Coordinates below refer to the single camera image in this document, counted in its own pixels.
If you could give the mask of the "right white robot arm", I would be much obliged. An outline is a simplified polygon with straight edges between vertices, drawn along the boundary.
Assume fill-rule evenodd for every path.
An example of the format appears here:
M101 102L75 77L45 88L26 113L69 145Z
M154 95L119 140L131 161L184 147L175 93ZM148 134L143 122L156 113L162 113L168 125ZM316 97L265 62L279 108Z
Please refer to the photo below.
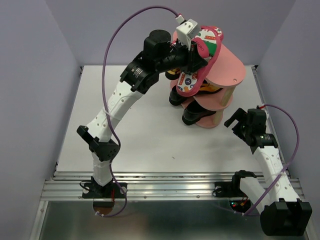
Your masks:
M259 213L262 231L267 236L302 236L312 215L309 202L303 201L291 185L283 165L275 136L267 133L267 113L263 107L243 110L238 108L225 121L229 127L234 121L233 133L251 150L262 171L267 188L263 188L257 176L250 171L237 171L230 182L231 192L244 194L251 207L242 213L251 216Z

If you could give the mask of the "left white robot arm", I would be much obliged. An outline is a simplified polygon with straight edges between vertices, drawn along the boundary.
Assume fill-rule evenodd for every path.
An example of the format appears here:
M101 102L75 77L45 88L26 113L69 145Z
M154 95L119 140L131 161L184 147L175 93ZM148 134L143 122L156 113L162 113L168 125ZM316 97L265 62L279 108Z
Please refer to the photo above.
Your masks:
M108 196L115 182L111 165L121 148L115 129L127 111L159 81L161 73L180 69L184 74L196 74L197 80L203 80L212 65L211 60L216 57L201 38L202 28L188 33L179 29L175 32L176 39L171 41L169 32L153 30L144 40L142 51L121 73L110 98L103 100L103 108L90 123L76 130L91 151L91 181L100 197Z

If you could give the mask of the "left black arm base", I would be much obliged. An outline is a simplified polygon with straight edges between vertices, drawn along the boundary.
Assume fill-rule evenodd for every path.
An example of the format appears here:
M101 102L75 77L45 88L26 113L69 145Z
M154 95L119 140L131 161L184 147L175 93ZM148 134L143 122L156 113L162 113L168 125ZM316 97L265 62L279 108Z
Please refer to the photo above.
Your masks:
M124 199L125 195L115 182L110 182L106 186L100 186L91 180L81 181L83 199Z

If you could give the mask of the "colourful red-strap sandal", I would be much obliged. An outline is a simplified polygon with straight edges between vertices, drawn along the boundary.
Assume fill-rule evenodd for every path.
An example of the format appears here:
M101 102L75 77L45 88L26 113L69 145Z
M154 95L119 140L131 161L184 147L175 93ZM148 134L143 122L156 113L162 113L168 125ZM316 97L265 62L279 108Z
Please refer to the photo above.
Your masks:
M217 26L202 26L191 40L195 55L189 68L181 70L176 83L177 93L183 97L196 95L222 49L224 34Z

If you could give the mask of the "gold metallic loafer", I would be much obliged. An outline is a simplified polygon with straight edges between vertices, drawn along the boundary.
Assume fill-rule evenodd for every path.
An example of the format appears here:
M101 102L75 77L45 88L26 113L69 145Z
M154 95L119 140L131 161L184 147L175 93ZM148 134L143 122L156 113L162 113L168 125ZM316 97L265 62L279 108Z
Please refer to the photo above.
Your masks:
M176 80L180 77L181 69L174 68L165 72L165 77L171 81Z
M223 88L212 85L208 83L206 80L204 80L199 88L198 94L199 95L216 94L220 92L222 89Z

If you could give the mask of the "black patent loafer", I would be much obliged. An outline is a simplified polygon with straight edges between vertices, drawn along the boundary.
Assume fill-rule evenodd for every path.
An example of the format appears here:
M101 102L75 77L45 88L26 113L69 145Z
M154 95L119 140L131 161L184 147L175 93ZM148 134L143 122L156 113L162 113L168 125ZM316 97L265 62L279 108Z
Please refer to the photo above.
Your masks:
M197 101L192 101L184 109L182 115L182 121L187 126L193 125L200 121L204 117L212 116L216 111L208 110L202 107Z
M169 94L169 103L173 106L179 106L187 100L187 97L178 94L177 89L173 87Z

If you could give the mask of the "upturned pink sole sandal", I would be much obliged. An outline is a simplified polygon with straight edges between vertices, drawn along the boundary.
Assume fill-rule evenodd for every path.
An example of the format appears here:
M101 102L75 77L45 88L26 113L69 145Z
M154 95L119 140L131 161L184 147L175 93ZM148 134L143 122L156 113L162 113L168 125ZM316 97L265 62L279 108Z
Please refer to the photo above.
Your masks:
M221 41L223 41L224 39L224 33L223 31L221 30L221 28L217 27L217 26L214 26L214 29L215 31L218 33L218 36L220 38Z

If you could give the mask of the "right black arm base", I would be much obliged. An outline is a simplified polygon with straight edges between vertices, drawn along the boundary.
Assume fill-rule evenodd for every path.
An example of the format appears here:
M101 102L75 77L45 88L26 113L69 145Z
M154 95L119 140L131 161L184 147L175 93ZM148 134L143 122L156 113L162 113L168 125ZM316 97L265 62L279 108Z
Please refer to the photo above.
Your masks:
M236 171L231 181L216 181L212 195L217 198L245 197L246 194L240 190L240 181L244 178L257 178L257 176L251 171Z

